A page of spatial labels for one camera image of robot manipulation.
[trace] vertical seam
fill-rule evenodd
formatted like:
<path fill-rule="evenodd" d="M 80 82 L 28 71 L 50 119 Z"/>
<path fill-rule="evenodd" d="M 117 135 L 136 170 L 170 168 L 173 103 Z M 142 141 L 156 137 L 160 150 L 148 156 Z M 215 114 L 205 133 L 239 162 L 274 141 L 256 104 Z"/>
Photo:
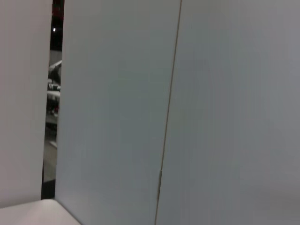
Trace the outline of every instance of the vertical seam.
<path fill-rule="evenodd" d="M 165 136 L 164 136 L 164 144 L 163 144 L 163 154 L 162 154 L 161 167 L 160 167 L 160 172 L 159 172 L 160 173 L 160 177 L 159 177 L 159 184 L 158 184 L 157 204 L 156 204 L 156 212 L 155 212 L 155 222 L 154 222 L 154 225 L 156 225 L 157 216 L 158 216 L 158 203 L 159 203 L 159 197 L 160 197 L 161 180 L 162 180 L 163 165 L 164 165 L 164 158 L 165 158 L 165 143 L 166 143 L 166 137 L 167 137 L 169 112 L 170 112 L 170 103 L 171 103 L 171 96 L 172 96 L 172 85 L 173 85 L 173 77 L 174 77 L 174 68 L 175 68 L 177 45 L 178 45 L 178 34 L 179 34 L 180 17 L 181 17 L 181 6 L 182 6 L 182 0 L 180 0 L 179 15 L 178 15 L 178 21 L 177 21 L 177 31 L 176 31 L 175 48 L 174 48 L 174 56 L 173 56 L 173 65 L 172 65 L 172 72 L 171 72 L 171 81 L 170 81 L 170 91 L 169 91 L 167 116 L 166 116 L 166 122 L 165 122 Z"/>

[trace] white tabletop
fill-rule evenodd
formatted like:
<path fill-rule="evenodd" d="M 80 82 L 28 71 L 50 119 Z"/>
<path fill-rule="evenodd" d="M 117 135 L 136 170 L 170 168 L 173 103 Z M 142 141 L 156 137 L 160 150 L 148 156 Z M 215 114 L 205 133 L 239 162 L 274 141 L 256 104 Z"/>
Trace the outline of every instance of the white tabletop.
<path fill-rule="evenodd" d="M 0 225 L 80 225 L 57 201 L 41 200 L 0 209 Z"/>

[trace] white board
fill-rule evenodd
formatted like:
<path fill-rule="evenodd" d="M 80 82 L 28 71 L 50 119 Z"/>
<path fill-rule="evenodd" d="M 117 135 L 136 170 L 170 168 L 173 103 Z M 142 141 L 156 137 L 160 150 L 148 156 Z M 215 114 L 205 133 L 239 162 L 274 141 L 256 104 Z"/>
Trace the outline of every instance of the white board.
<path fill-rule="evenodd" d="M 0 207 L 40 199 L 51 4 L 0 3 Z"/>
<path fill-rule="evenodd" d="M 66 1 L 56 198 L 82 224 L 154 224 L 179 5 Z"/>
<path fill-rule="evenodd" d="M 298 225 L 300 1 L 183 0 L 157 225 Z"/>

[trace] white partition wall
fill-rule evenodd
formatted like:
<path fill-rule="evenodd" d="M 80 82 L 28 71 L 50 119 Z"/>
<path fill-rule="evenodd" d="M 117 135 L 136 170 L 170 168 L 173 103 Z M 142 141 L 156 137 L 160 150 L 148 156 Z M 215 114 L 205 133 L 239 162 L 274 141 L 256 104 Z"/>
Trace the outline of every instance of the white partition wall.
<path fill-rule="evenodd" d="M 40 199 L 51 3 L 0 2 L 0 207 Z"/>
<path fill-rule="evenodd" d="M 183 0 L 157 225 L 298 225 L 300 1 Z"/>
<path fill-rule="evenodd" d="M 153 225 L 179 0 L 66 1 L 56 199 Z"/>

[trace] floor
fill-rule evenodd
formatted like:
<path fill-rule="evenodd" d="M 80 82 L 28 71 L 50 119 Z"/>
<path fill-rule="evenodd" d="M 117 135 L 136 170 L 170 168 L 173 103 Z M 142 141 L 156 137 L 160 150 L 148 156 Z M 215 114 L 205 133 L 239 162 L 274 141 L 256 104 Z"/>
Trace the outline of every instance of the floor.
<path fill-rule="evenodd" d="M 56 132 L 45 129 L 44 143 L 44 182 L 54 180 L 56 177 L 57 148 L 50 144 L 56 141 Z"/>

